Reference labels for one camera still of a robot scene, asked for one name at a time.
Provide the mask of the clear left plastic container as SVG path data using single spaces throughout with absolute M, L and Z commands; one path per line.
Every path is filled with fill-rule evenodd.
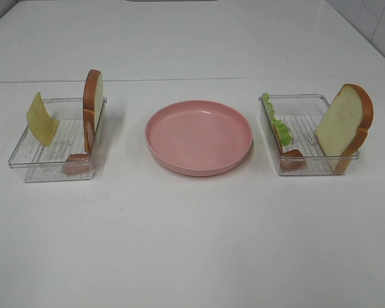
M 70 155 L 85 153 L 82 99 L 45 99 L 44 106 L 51 117 L 59 120 L 52 143 L 41 144 L 27 126 L 8 160 L 9 167 L 27 183 L 89 180 L 101 172 L 107 155 L 104 138 L 107 98 L 103 98 L 97 133 L 87 160 L 68 161 Z

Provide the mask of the yellow cheese slice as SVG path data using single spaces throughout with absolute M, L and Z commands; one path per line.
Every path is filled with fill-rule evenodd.
M 37 92 L 33 98 L 26 118 L 31 133 L 36 140 L 44 146 L 50 146 L 60 121 L 48 114 L 40 92 Z

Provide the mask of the pink round plate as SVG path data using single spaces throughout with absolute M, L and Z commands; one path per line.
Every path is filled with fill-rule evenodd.
M 253 133 L 237 110 L 214 101 L 168 105 L 149 119 L 146 144 L 165 168 L 189 176 L 227 172 L 247 156 Z

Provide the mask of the clear plastic container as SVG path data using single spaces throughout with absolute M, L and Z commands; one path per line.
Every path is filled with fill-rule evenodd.
M 283 157 L 279 152 L 278 138 L 260 96 L 261 125 L 277 173 L 282 176 L 343 175 L 335 174 L 332 171 L 330 157 L 324 154 L 315 135 L 317 125 L 330 106 L 325 96 L 321 94 L 270 94 L 269 100 L 275 109 L 275 117 L 288 126 L 293 136 L 291 144 L 283 147 L 284 152 L 298 149 L 303 154 L 306 163 L 303 168 L 294 171 L 284 171 L 280 168 L 280 159 Z M 350 165 L 352 165 L 359 158 L 359 152 L 356 151 L 350 158 Z
M 97 133 L 87 160 L 68 161 L 70 155 L 85 153 L 82 99 L 45 99 L 44 106 L 51 117 L 59 120 L 52 143 L 41 144 L 27 126 L 8 160 L 9 167 L 27 183 L 89 180 L 101 172 L 107 155 L 104 138 L 107 98 L 103 98 Z

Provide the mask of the clear right plastic container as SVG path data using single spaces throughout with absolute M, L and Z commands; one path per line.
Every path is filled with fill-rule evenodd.
M 269 100 L 275 109 L 275 117 L 288 126 L 293 136 L 291 144 L 283 147 L 284 152 L 298 149 L 303 154 L 306 163 L 303 168 L 294 171 L 284 171 L 280 168 L 280 159 L 283 157 L 279 152 L 278 138 L 260 96 L 261 125 L 277 173 L 282 176 L 343 175 L 335 174 L 332 171 L 330 157 L 324 154 L 315 135 L 317 125 L 330 106 L 325 96 L 321 94 L 270 94 Z M 356 151 L 350 158 L 350 165 L 352 165 L 359 158 L 359 152 Z

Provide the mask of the bacon strip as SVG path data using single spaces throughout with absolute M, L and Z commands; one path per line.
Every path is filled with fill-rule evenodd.
M 283 147 L 292 141 L 290 129 L 283 123 L 274 124 L 274 132 L 278 138 L 278 147 L 280 155 L 280 168 L 284 171 L 294 171 L 303 168 L 306 163 L 300 150 L 294 149 L 284 152 Z
M 71 154 L 62 167 L 62 173 L 67 176 L 80 175 L 88 173 L 92 169 L 90 155 L 92 144 L 94 142 L 94 129 L 90 123 L 86 123 L 84 128 L 86 132 L 84 137 L 87 141 L 87 150 L 85 153 Z

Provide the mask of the bread slice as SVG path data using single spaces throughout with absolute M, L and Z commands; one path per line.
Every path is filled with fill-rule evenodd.
M 348 169 L 350 157 L 365 141 L 372 121 L 373 105 L 366 91 L 355 84 L 344 84 L 315 131 L 335 174 Z
M 91 69 L 87 74 L 83 91 L 84 147 L 87 153 L 90 153 L 92 149 L 102 107 L 102 73 L 98 70 Z

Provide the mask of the green lettuce leaf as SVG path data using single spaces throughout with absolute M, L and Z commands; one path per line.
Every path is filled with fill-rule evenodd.
M 278 138 L 280 152 L 282 152 L 282 147 L 291 144 L 293 140 L 291 130 L 284 122 L 275 117 L 275 109 L 270 101 L 270 95 L 267 92 L 262 94 L 261 100 L 266 107 L 268 118 L 271 121 L 275 135 Z

